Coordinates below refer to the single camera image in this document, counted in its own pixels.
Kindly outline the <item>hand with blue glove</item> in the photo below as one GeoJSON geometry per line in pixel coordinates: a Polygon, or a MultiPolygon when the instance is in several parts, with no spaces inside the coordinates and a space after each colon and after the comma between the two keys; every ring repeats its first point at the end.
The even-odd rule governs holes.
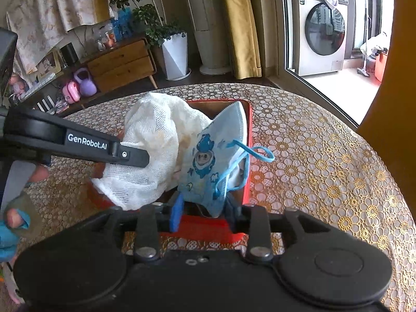
{"type": "MultiPolygon", "coordinates": [[[[48,170],[42,165],[35,166],[26,162],[15,161],[12,165],[14,178],[11,185],[17,190],[22,190],[28,183],[35,183],[45,180],[48,177],[48,170]]],[[[28,209],[15,209],[11,206],[4,209],[1,217],[1,262],[11,261],[16,255],[19,236],[18,230],[29,230],[33,225],[33,214],[28,209]]]]}

